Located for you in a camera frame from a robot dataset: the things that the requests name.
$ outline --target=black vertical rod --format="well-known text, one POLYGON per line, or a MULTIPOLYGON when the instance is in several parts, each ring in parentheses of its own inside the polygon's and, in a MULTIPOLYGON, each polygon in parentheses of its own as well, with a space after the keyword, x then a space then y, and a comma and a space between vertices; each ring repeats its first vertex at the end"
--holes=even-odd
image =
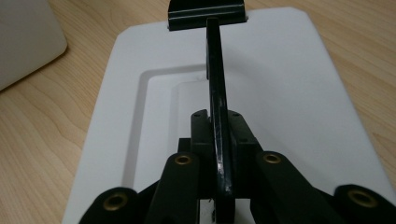
POLYGON ((219 20, 206 21, 206 72, 209 79, 210 117, 216 152, 215 214, 217 223, 233 223, 235 198, 224 67, 219 20))

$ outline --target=wood grain surface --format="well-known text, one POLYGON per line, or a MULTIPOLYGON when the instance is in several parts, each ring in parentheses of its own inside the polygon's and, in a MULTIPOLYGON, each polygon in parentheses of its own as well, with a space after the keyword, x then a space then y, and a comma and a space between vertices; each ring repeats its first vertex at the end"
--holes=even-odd
MULTIPOLYGON (((246 0, 316 25, 396 187, 396 1, 246 0)), ((0 223, 60 223, 117 35, 167 20, 169 0, 49 0, 64 55, 0 91, 0 223)))

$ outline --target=white object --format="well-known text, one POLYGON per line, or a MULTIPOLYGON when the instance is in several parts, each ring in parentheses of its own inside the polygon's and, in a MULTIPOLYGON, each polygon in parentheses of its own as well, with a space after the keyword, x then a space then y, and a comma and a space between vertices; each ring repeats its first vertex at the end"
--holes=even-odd
POLYGON ((66 46, 47 0, 0 1, 0 90, 55 59, 66 46))
MULTIPOLYGON (((209 105, 205 28, 169 32, 165 22, 119 35, 99 93, 64 223, 118 186, 158 180, 190 115, 209 105)), ((241 113, 264 150, 283 153, 333 194, 357 184, 391 202, 395 193, 308 16, 294 8, 249 11, 221 26, 229 109, 241 113)), ((211 208, 201 209, 210 223, 211 208)), ((253 223, 247 201, 236 223, 253 223)))

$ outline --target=wooden table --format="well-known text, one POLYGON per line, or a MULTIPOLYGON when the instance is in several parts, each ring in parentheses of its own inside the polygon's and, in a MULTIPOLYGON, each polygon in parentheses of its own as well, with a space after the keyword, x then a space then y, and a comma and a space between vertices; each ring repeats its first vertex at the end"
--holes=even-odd
MULTIPOLYGON (((129 26, 169 0, 49 0, 66 53, 0 91, 0 223, 60 223, 106 63, 129 26)), ((396 1, 246 0, 306 11, 396 187, 396 1)))

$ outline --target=round hole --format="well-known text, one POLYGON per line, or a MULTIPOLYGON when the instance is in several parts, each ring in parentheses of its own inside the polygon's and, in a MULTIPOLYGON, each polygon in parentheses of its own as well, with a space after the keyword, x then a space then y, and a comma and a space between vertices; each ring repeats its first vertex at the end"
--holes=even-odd
POLYGON ((123 192, 116 192, 110 195, 105 202, 103 203, 103 207, 107 211, 117 211, 128 202, 128 197, 123 192))
POLYGON ((352 202, 363 207, 374 208, 378 206, 378 201, 373 196, 360 189, 350 190, 347 196, 352 202))
POLYGON ((175 158, 175 163, 179 165, 187 165, 191 162, 191 158, 188 156, 178 156, 175 158))
POLYGON ((264 160, 265 160, 266 162, 269 162, 269 163, 272 163, 272 164, 277 164, 277 163, 280 163, 280 162, 281 162, 280 157, 278 157, 278 156, 275 155, 275 154, 266 154, 266 155, 264 156, 264 160))

